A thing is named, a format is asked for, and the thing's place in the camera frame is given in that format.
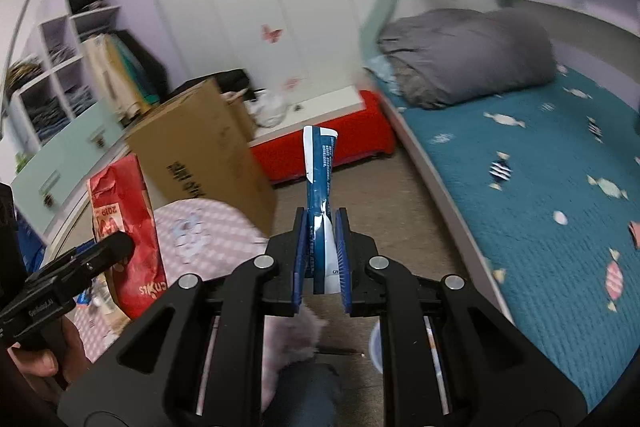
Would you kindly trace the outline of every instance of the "red snack bag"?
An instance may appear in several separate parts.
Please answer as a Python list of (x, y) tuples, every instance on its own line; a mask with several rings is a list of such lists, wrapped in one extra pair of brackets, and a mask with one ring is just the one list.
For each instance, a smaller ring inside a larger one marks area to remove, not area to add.
[(115, 300), (136, 319), (167, 288), (154, 214), (135, 154), (110, 164), (88, 181), (94, 235), (101, 241), (122, 230), (136, 245), (133, 255), (111, 269)]

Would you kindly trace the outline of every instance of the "gray blanket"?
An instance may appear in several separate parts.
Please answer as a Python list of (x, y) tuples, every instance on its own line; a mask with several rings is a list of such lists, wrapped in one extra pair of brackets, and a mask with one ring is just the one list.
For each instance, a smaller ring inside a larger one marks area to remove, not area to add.
[(378, 43), (404, 97), (425, 108), (541, 86), (556, 74), (545, 29), (513, 8), (432, 10), (387, 25)]

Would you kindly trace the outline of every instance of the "teal bedsheet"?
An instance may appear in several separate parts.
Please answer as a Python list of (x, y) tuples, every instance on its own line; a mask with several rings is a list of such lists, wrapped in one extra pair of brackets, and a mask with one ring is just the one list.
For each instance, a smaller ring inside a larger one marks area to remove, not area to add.
[[(408, 107), (380, 84), (405, 108), (402, 117), (488, 259), (515, 324), (592, 409), (640, 343), (640, 251), (628, 230), (640, 221), (638, 115), (573, 70), (548, 86), (444, 110)], [(502, 190), (490, 187), (497, 152), (509, 155), (511, 169)]]

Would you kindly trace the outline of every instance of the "silver screw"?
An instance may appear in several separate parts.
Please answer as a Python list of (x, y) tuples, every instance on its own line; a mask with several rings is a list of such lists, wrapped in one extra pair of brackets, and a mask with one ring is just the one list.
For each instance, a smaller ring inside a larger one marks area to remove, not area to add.
[(450, 290), (460, 290), (465, 285), (465, 280), (460, 275), (448, 275), (444, 284)]
[(389, 260), (386, 257), (377, 255), (369, 259), (369, 266), (372, 267), (374, 270), (383, 270), (387, 266), (389, 266)]
[(196, 284), (198, 284), (198, 276), (193, 273), (188, 273), (178, 279), (178, 286), (183, 290), (190, 290)]
[(262, 269), (273, 266), (273, 263), (275, 263), (275, 261), (271, 255), (259, 255), (254, 259), (255, 266)]

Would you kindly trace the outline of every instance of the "drawer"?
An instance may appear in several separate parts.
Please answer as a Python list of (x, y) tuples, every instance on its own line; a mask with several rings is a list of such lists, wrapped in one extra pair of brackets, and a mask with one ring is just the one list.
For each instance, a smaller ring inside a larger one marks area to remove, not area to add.
[(98, 160), (124, 133), (98, 101), (55, 135), (12, 183), (16, 207), (40, 235)]

